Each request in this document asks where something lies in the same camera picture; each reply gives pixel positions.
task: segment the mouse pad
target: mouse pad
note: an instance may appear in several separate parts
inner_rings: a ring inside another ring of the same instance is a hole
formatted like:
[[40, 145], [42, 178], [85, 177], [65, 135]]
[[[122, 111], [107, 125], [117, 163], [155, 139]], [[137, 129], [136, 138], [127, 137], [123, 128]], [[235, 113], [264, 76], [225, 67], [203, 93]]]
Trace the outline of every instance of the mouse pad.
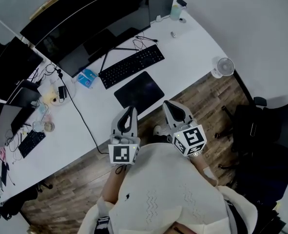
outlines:
[[134, 106], [140, 115], [164, 97], [164, 93], [148, 75], [141, 73], [114, 93], [123, 108]]

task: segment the small bottle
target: small bottle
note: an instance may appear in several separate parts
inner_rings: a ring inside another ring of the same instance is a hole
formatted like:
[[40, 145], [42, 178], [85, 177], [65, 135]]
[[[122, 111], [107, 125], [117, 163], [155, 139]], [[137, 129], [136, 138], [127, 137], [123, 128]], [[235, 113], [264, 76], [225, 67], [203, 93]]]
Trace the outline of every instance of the small bottle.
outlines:
[[172, 10], [171, 10], [171, 15], [170, 15], [171, 19], [174, 20], [174, 21], [179, 20], [181, 12], [182, 12], [182, 8], [181, 7], [179, 7], [176, 4], [173, 5]]
[[55, 129], [55, 125], [50, 121], [35, 121], [32, 123], [32, 129], [38, 133], [52, 132]]

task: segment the computer monitor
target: computer monitor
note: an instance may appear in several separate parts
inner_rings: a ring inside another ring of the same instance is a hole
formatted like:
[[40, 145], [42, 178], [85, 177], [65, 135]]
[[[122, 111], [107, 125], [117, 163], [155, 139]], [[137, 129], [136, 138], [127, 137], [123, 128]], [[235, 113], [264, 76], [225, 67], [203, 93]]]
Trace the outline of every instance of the computer monitor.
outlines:
[[20, 33], [33, 45], [37, 45], [56, 26], [93, 1], [95, 0], [58, 0], [34, 18]]
[[0, 56], [0, 99], [8, 100], [20, 81], [28, 79], [42, 61], [42, 57], [15, 37]]
[[171, 13], [173, 0], [149, 0], [150, 22]]
[[96, 0], [61, 23], [36, 48], [74, 77], [149, 27], [148, 0]]
[[22, 80], [8, 98], [6, 104], [16, 107], [30, 107], [32, 102], [37, 101], [41, 97], [38, 87], [33, 82]]
[[0, 147], [7, 146], [8, 138], [17, 133], [34, 110], [0, 103]]

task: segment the wooden floor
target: wooden floor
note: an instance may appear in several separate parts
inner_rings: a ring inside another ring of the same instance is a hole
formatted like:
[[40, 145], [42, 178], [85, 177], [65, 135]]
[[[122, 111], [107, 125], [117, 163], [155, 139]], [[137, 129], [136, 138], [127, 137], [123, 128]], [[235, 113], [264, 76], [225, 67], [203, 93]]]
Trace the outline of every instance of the wooden floor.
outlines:
[[[231, 181], [233, 173], [219, 170], [218, 164], [234, 163], [236, 154], [230, 151], [232, 137], [215, 139], [214, 134], [230, 124], [228, 116], [221, 111], [223, 105], [234, 113], [236, 105], [248, 103], [238, 82], [233, 76], [215, 79], [207, 74], [173, 100], [189, 107], [203, 125], [208, 139], [205, 159], [220, 185], [225, 185]], [[167, 132], [161, 107], [139, 121], [141, 144], [147, 142], [156, 124]], [[22, 211], [33, 224], [47, 225], [53, 233], [77, 233], [85, 214], [96, 203], [111, 168], [108, 155], [93, 150], [47, 178], [53, 189], [44, 188], [37, 200], [24, 204]]]

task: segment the white sweater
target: white sweater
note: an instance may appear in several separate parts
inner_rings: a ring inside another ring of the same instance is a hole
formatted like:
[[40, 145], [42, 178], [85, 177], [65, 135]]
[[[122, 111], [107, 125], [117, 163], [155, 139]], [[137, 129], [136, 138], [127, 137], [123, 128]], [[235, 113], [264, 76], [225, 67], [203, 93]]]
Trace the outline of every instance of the white sweater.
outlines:
[[[252, 233], [257, 220], [252, 204], [229, 188], [211, 186], [173, 145], [156, 143], [141, 148], [122, 183], [117, 204], [107, 206], [115, 234], [162, 234], [174, 222], [197, 234], [231, 234], [222, 193], [236, 208], [244, 208], [238, 212]], [[94, 233], [97, 219], [94, 206], [79, 233]]]

